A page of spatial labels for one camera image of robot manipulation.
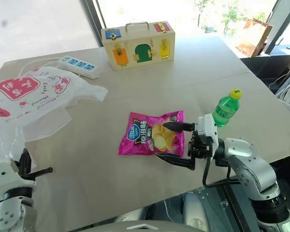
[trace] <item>bag of potato chips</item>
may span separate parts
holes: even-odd
[[[173,132],[164,126],[168,121],[183,122],[184,111],[152,117],[130,113],[127,131],[121,140],[119,155],[154,155],[155,153],[184,154],[184,133]]]

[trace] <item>wooden table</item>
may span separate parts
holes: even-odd
[[[37,178],[38,231],[69,231],[202,186],[204,160],[190,171],[155,156],[116,154],[130,112],[159,116],[185,110],[186,121],[195,122],[238,87],[241,108],[218,129],[219,137],[251,142],[268,162],[290,155],[290,113],[218,37],[177,39],[175,61],[116,72],[104,48],[10,61],[0,80],[16,77],[29,61],[64,55],[99,65],[102,77],[85,80],[109,93],[103,102],[82,100],[69,107],[73,120],[67,126],[27,143],[38,168],[54,168]],[[208,182],[225,176],[226,169],[213,164]]]

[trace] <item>lock box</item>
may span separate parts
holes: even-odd
[[[168,22],[128,23],[101,34],[114,70],[174,60],[175,32]]]

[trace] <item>white power strip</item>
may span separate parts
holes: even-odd
[[[58,60],[58,64],[62,69],[80,74],[90,79],[96,79],[101,76],[101,72],[97,65],[90,64],[74,57],[64,56]]]

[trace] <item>bottle label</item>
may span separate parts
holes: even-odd
[[[234,115],[234,113],[227,113],[223,111],[219,106],[216,107],[216,113],[224,118],[231,118]]]

